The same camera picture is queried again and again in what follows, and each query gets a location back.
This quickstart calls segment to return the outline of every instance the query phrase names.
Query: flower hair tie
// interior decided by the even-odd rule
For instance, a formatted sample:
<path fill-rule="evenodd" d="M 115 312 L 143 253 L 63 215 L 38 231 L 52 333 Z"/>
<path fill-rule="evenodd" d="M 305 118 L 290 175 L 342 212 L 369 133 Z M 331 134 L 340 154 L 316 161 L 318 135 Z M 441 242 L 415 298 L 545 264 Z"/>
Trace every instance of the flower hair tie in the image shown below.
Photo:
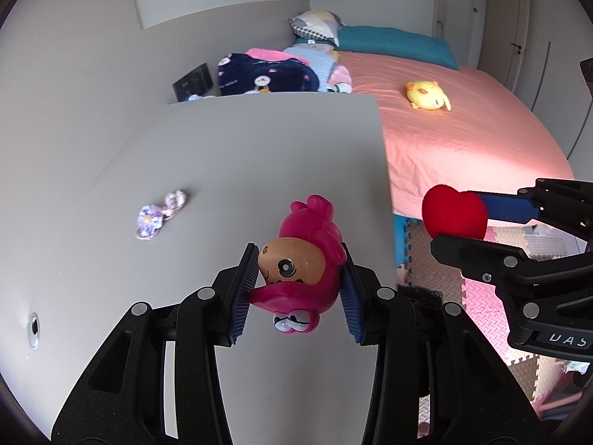
<path fill-rule="evenodd" d="M 187 200 L 186 193 L 177 190 L 165 196 L 165 205 L 162 208 L 154 204 L 144 206 L 136 220 L 138 224 L 136 237 L 145 241 L 155 237 L 161 230 L 162 223 L 176 216 L 183 209 Z"/>

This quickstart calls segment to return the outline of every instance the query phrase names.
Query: red heart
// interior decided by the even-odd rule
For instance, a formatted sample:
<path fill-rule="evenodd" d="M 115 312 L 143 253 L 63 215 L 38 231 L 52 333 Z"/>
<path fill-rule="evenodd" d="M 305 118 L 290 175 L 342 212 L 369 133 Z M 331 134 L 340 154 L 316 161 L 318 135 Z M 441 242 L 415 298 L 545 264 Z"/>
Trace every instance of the red heart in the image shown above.
<path fill-rule="evenodd" d="M 484 239 L 488 211 L 473 192 L 458 192 L 448 185 L 435 185 L 422 200 L 422 220 L 432 238 L 439 234 Z"/>

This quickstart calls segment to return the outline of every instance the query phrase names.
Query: pink bedsheet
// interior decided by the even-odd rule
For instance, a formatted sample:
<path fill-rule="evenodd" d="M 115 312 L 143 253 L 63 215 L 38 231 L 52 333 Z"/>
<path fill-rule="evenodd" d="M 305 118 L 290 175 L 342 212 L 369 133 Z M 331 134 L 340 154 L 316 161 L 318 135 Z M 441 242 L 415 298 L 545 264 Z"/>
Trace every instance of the pink bedsheet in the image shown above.
<path fill-rule="evenodd" d="M 352 75 L 353 93 L 377 98 L 395 214 L 420 218 L 422 197 L 436 184 L 515 194 L 538 177 L 573 179 L 537 117 L 479 70 L 352 52 L 340 52 L 340 64 Z M 404 86 L 413 80 L 439 82 L 451 111 L 411 108 Z"/>

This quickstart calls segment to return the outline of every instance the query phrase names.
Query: pink plastic figurine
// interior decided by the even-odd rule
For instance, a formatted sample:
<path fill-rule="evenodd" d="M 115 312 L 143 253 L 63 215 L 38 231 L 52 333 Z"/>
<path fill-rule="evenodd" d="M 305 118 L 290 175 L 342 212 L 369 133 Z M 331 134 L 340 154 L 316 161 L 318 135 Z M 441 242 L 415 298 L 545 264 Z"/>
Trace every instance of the pink plastic figurine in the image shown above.
<path fill-rule="evenodd" d="M 260 251 L 258 263 L 266 286 L 251 291 L 250 301 L 274 313 L 284 333 L 308 333 L 319 314 L 335 303 L 340 291 L 338 266 L 346 262 L 342 234 L 331 222 L 334 208 L 324 197 L 293 202 L 278 239 Z"/>

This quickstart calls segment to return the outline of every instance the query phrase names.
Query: yellow stuffed chick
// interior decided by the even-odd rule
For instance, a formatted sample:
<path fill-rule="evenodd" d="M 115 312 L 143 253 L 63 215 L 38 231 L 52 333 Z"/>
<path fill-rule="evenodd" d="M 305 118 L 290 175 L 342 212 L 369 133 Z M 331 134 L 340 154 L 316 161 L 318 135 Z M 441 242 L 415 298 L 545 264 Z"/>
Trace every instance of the yellow stuffed chick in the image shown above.
<path fill-rule="evenodd" d="M 451 110 L 449 99 L 439 87 L 438 82 L 428 82 L 426 80 L 410 82 L 405 86 L 405 93 L 412 108 L 435 110 L 445 105 L 447 110 Z"/>

